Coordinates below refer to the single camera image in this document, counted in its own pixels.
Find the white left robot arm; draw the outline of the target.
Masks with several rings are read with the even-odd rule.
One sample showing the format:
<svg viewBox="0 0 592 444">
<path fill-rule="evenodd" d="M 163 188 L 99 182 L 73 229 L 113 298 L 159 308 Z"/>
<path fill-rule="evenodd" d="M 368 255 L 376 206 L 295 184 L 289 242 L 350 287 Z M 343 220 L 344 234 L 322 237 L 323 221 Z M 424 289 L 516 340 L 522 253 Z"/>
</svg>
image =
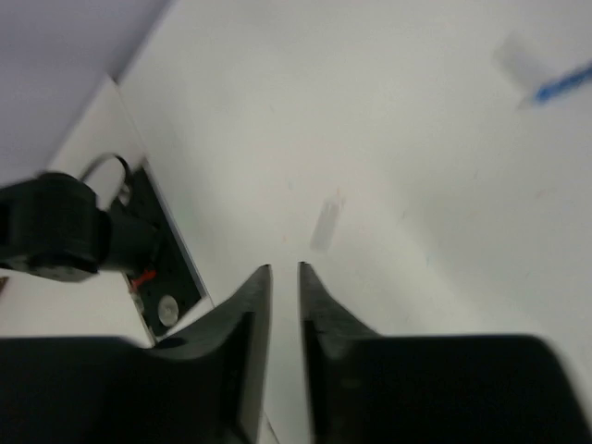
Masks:
<svg viewBox="0 0 592 444">
<path fill-rule="evenodd" d="M 145 220 L 97 206 L 96 193 L 65 173 L 1 189 L 1 267 L 81 282 L 101 270 L 142 272 L 158 235 Z"/>
</svg>

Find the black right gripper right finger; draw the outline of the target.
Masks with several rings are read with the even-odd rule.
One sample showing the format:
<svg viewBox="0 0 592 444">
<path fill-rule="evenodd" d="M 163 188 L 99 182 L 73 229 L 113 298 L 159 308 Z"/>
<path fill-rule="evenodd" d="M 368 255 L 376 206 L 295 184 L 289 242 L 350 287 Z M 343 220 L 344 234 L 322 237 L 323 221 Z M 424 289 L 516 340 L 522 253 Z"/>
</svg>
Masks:
<svg viewBox="0 0 592 444">
<path fill-rule="evenodd" d="M 383 336 L 308 263 L 299 302 L 315 443 L 587 443 L 554 350 L 530 335 Z"/>
</svg>

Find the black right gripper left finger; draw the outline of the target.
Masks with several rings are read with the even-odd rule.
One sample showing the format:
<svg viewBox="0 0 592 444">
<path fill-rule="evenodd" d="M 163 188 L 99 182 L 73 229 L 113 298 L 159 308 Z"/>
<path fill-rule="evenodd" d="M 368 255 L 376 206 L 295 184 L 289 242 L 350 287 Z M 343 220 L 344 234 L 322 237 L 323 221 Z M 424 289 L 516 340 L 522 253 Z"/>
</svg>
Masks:
<svg viewBox="0 0 592 444">
<path fill-rule="evenodd" d="M 254 443 L 272 270 L 150 349 L 114 337 L 1 342 L 5 443 Z"/>
</svg>

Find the clear plastic cap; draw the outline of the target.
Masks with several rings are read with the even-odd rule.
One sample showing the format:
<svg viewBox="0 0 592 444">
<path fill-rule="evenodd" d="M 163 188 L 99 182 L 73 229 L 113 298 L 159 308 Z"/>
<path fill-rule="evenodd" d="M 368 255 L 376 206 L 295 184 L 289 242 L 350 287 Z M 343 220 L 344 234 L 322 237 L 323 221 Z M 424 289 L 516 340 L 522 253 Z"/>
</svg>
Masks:
<svg viewBox="0 0 592 444">
<path fill-rule="evenodd" d="M 315 252 L 326 252 L 331 245 L 345 204 L 343 196 L 335 194 L 324 200 L 310 240 Z"/>
</svg>

